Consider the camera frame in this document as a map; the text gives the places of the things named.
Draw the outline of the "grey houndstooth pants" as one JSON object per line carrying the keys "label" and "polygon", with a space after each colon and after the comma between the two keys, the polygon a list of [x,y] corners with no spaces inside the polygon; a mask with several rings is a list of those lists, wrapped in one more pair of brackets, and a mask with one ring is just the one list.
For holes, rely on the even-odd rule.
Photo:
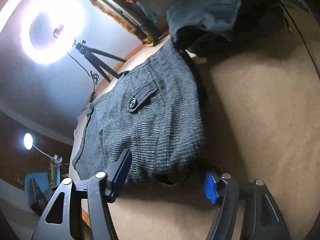
{"label": "grey houndstooth pants", "polygon": [[132,152],[129,182],[184,180],[203,141],[198,84],[186,55],[167,40],[86,109],[72,165],[82,180]]}

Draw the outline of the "white desk lamp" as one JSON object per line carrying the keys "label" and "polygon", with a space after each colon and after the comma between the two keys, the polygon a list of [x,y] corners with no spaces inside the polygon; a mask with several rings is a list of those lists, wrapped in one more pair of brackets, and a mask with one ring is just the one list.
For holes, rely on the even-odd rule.
{"label": "white desk lamp", "polygon": [[38,152],[40,152],[41,154],[43,154],[44,156],[48,157],[51,161],[53,161],[54,164],[56,165],[61,165],[63,158],[59,157],[58,155],[49,155],[46,152],[42,151],[41,149],[39,149],[33,141],[33,136],[31,135],[31,133],[25,133],[24,138],[23,138],[23,144],[25,146],[25,148],[27,150],[31,150],[32,148],[35,148]]}

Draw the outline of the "small black tripod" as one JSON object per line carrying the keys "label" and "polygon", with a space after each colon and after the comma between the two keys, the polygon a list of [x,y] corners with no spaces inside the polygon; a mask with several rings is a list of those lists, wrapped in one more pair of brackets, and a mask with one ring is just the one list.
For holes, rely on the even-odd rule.
{"label": "small black tripod", "polygon": [[73,46],[75,49],[84,56],[84,58],[98,71],[98,73],[107,81],[111,82],[110,74],[112,77],[119,79],[121,77],[114,69],[108,66],[104,61],[102,61],[97,55],[107,57],[109,59],[113,59],[122,63],[125,63],[126,60],[109,54],[107,52],[90,48],[86,46],[86,41],[82,40],[81,42],[77,42],[74,40]]}

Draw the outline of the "dark folded clothes stack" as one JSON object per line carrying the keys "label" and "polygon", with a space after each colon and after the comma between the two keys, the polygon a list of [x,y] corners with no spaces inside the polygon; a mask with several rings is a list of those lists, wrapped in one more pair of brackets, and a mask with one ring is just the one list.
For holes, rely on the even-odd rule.
{"label": "dark folded clothes stack", "polygon": [[178,50],[206,56],[251,32],[265,36],[284,25],[280,0],[177,0],[167,10]]}

